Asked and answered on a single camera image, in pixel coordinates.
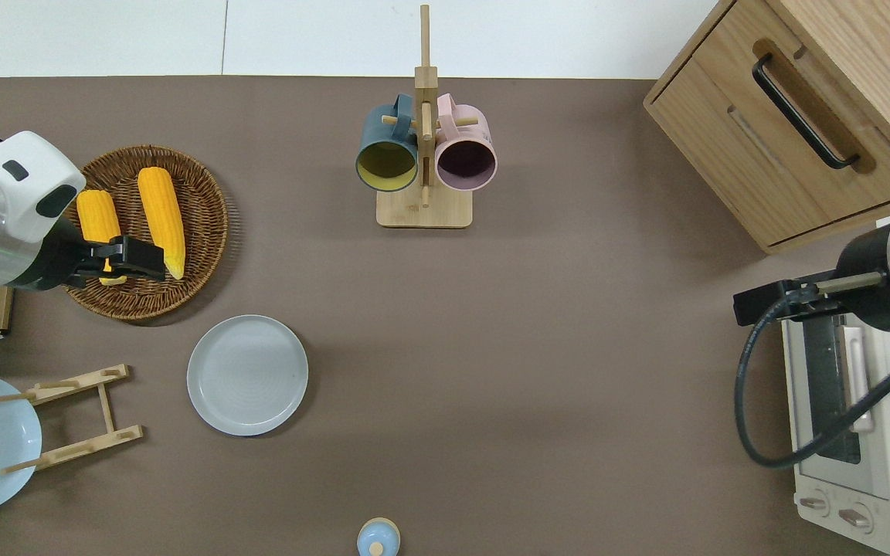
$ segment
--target wooden mug stand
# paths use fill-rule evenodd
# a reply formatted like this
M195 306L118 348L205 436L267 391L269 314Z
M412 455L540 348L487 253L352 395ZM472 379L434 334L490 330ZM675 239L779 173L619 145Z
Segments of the wooden mug stand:
M385 228L467 228L473 224L473 192L446 187L435 177L438 67L431 66L430 16L421 5L421 66L414 68L417 179L393 193L377 192L377 222ZM385 123L396 122L384 117ZM477 122L457 122L476 124Z
M52 402L58 398L63 398L65 395L77 394L78 392L89 390L89 388L98 388L98 395L102 398L102 416L105 419L105 429L108 430L108 432L101 434L101 436L95 436L92 439L67 444L67 446L61 446L54 450L43 452L42 454L39 454L38 458L31 459L30 461L24 461L22 463L5 467L1 470L1 473L6 475L14 471L19 471L20 469L34 466L36 466L36 469L38 470L45 469L99 450L104 450L112 446L119 446L119 444L130 440L141 439L141 425L133 425L126 427L126 429L116 430L116 426L114 426L112 420L112 408L109 407L109 394L105 390L106 384L126 378L127 376L130 376L130 370L128 370L126 365L120 364L67 380L36 383L34 387L18 394L0 395L0 402L27 400L33 405L40 405L46 404L46 402Z

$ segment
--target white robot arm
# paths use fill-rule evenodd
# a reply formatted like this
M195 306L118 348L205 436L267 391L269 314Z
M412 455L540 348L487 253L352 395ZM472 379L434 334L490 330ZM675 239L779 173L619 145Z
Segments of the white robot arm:
M31 131L0 142L0 286L83 286L83 276L163 279L163 250L130 236L84 242L61 214L84 189L81 171ZM105 260L112 272L103 271Z

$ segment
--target table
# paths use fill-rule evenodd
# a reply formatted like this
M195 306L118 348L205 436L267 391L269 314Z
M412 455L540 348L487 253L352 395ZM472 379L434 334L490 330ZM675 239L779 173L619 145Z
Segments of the table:
M0 378L128 363L114 418L146 437L36 472L0 507L0 554L355 554L376 515L411 556L870 553L801 520L791 472L752 464L732 422L731 295L829 268L851 235L765 257L640 106L651 84L442 79L499 157L473 225L445 231L375 224L353 169L367 110L409 79L0 79L0 134L78 165L167 145L233 209L212 282L152 325L15 296ZM311 366L254 439L185 387L236 314L289 325ZM755 434L787 450L777 334L755 366ZM45 449L98 433L95 398L57 405Z

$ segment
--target wicker basket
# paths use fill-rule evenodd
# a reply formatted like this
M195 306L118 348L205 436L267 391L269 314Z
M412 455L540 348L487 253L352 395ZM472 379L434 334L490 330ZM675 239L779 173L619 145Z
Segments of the wicker basket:
M88 180L85 189L108 191L121 231L152 242L137 190L139 170L148 166L165 168L174 182L184 221L184 278L174 280L169 274L163 282L130 278L116 286L102 286L98 279L88 278L84 289L67 287L77 303L104 317L146 320L177 309L208 283L226 250L229 211L225 197L211 172L186 154L151 144L117 149L82 169ZM80 226L74 203L64 215Z

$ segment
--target toaster oven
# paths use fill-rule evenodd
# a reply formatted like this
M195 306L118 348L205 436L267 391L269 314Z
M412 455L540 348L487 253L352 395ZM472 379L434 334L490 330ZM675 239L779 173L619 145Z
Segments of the toaster oven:
M785 320L782 337L793 449L890 372L890 333L853 314ZM890 394L794 470L804 520L890 554Z

